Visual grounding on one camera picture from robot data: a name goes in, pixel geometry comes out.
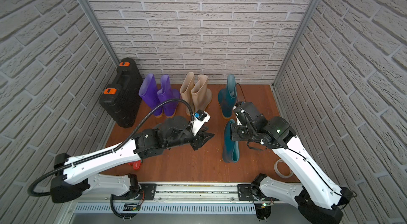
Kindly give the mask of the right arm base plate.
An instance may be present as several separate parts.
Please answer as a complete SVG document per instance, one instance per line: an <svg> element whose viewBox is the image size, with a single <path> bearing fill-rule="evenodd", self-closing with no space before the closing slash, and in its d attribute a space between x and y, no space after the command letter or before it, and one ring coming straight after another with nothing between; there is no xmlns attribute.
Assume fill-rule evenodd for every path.
<svg viewBox="0 0 407 224"><path fill-rule="evenodd" d="M237 185L237 195L239 201L254 201L254 202L275 202L279 201L275 198L268 198L264 195L255 195L252 192L251 184L238 184Z"/></svg>

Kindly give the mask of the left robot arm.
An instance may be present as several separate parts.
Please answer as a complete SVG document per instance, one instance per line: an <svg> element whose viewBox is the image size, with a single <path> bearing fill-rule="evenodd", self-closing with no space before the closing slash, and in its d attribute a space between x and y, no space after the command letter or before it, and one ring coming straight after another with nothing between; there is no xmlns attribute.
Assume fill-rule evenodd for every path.
<svg viewBox="0 0 407 224"><path fill-rule="evenodd" d="M204 126L210 115L197 112L194 120L176 116L167 119L153 129L146 129L135 134L123 146L116 144L106 149L82 156L59 154L54 161L54 168L65 165L67 169L57 172L52 179L50 195L54 203L73 201L83 194L106 191L116 196L138 193L135 175L115 177L103 175L102 172L116 166L162 155L165 150L183 145L190 145L198 150L214 134L208 133Z"/></svg>

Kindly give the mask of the teal rain boot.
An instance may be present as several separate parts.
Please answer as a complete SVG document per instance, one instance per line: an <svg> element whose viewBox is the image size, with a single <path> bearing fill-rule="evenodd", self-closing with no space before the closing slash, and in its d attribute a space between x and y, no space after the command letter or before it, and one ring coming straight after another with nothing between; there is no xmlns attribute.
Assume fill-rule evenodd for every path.
<svg viewBox="0 0 407 224"><path fill-rule="evenodd" d="M240 151L237 141L232 141L232 125L234 120L230 120L224 129L224 145L222 158L225 163L237 163L240 159Z"/></svg>
<svg viewBox="0 0 407 224"><path fill-rule="evenodd" d="M234 75L228 75L225 88L218 93L218 103L222 111L222 116L229 119L233 113L237 99L236 80Z"/></svg>

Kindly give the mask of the beige rain boot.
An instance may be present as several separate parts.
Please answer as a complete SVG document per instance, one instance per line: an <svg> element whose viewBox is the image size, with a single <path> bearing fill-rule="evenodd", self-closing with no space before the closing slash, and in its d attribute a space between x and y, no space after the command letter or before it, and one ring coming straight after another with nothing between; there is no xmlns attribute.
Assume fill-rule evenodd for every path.
<svg viewBox="0 0 407 224"><path fill-rule="evenodd" d="M188 72L180 88L180 94L181 98L190 105L192 111L195 110L191 94L191 90L194 88L194 86L195 86L195 74L194 72Z"/></svg>
<svg viewBox="0 0 407 224"><path fill-rule="evenodd" d="M208 89L208 76L198 75L198 81L191 90L192 101L195 106L195 112L205 110L213 98L213 94Z"/></svg>

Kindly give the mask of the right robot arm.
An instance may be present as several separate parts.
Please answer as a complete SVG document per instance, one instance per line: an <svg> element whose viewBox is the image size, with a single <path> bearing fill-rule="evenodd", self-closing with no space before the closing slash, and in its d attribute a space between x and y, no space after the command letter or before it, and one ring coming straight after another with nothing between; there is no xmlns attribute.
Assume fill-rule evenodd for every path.
<svg viewBox="0 0 407 224"><path fill-rule="evenodd" d="M291 169L300 184L277 181L259 174L251 183L255 200L274 198L296 207L313 224L338 224L353 192L331 180L313 160L289 123L274 117L269 121L231 125L232 141L258 143L271 149Z"/></svg>

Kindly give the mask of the purple rain boot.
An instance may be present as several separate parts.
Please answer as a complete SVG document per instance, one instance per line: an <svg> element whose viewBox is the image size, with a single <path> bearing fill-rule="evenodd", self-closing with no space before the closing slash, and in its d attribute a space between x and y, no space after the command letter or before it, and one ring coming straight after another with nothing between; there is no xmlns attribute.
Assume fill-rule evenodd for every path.
<svg viewBox="0 0 407 224"><path fill-rule="evenodd" d="M163 75L160 83L161 89L158 90L157 95L161 103L170 99L180 98L180 92L171 86L169 75ZM174 117L178 104L178 102L171 102L163 105L164 114L167 118Z"/></svg>
<svg viewBox="0 0 407 224"><path fill-rule="evenodd" d="M139 96L152 110L161 104L157 92L155 76L148 74L139 89Z"/></svg>

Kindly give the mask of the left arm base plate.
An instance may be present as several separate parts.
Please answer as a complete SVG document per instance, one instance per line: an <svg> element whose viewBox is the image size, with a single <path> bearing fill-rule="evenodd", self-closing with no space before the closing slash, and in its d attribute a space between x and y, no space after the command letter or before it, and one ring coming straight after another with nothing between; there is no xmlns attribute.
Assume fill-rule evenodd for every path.
<svg viewBox="0 0 407 224"><path fill-rule="evenodd" d="M153 200L156 192L156 183L141 183L130 186L130 191L122 196L113 195L114 200Z"/></svg>

